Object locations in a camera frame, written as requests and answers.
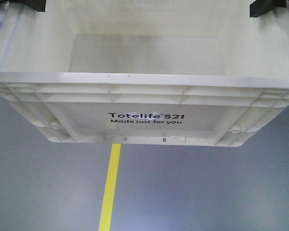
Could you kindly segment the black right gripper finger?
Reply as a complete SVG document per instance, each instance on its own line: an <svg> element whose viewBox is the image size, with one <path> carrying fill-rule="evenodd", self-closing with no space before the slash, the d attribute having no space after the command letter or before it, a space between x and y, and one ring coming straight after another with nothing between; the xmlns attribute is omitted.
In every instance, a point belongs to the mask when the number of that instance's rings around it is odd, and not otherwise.
<svg viewBox="0 0 289 231"><path fill-rule="evenodd" d="M286 8L286 0L255 0L250 4L250 18L257 18L275 8Z"/></svg>

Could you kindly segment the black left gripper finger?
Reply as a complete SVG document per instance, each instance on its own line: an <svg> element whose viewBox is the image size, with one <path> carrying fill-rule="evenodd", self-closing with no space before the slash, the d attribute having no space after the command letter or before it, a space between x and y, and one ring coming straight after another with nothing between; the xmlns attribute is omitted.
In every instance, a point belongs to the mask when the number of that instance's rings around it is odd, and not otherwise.
<svg viewBox="0 0 289 231"><path fill-rule="evenodd" d="M23 4L37 12L46 10L46 0L0 0L0 6L6 2Z"/></svg>

